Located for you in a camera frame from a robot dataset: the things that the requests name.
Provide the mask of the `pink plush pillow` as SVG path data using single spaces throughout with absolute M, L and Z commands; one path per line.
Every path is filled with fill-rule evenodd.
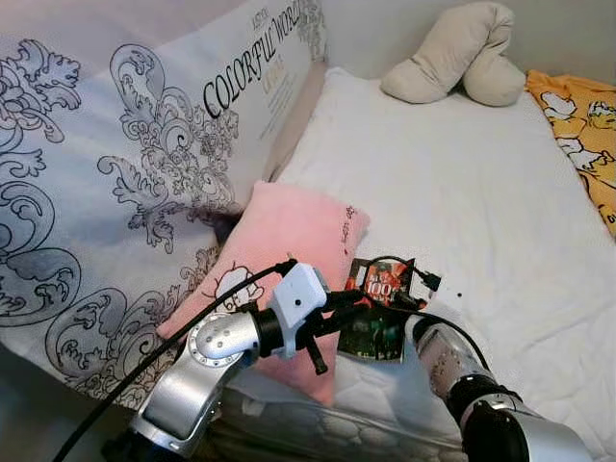
M 218 261 L 198 289 L 159 325 L 157 333 L 170 338 L 217 296 L 251 274 L 285 261 L 289 254 L 299 263 L 316 268 L 328 292 L 344 290 L 353 254 L 369 224 L 370 217 L 364 211 L 322 192 L 282 182 L 256 182 L 249 206 L 221 247 Z M 260 302 L 265 308 L 278 282 L 277 274 L 266 276 L 225 299 L 215 312 L 232 313 L 248 302 Z M 330 367 L 325 374 L 314 373 L 311 358 L 304 352 L 290 360 L 278 356 L 260 358 L 256 370 L 322 405 L 333 406 L 338 334 L 325 336 L 317 343 Z

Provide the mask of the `yellow orange duck print blanket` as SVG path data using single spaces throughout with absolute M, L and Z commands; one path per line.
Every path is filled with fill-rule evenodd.
M 581 76 L 530 70 L 526 89 L 549 121 L 608 233 L 616 234 L 616 89 Z

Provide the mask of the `white quilted mattress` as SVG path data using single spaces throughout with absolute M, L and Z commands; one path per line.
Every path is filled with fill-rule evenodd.
M 364 211 L 358 258 L 412 259 L 465 286 L 466 312 L 441 317 L 474 336 L 502 386 L 615 462 L 615 242 L 532 96 L 404 104 L 331 67 L 278 180 Z M 211 427 L 219 448 L 238 461 L 465 462 L 417 358 L 340 356 L 334 373 L 333 406 L 238 375 Z

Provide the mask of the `beige u-shaped plush pillow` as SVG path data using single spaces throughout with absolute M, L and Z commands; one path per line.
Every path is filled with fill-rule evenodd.
M 406 104 L 432 104 L 462 85 L 481 105 L 514 105 L 526 75 L 506 57 L 515 14 L 493 1 L 445 10 L 412 58 L 393 66 L 379 87 Z

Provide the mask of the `white ornament print headboard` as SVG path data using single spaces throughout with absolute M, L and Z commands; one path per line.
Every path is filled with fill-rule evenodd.
M 0 0 L 0 345 L 101 399 L 324 83 L 321 0 Z

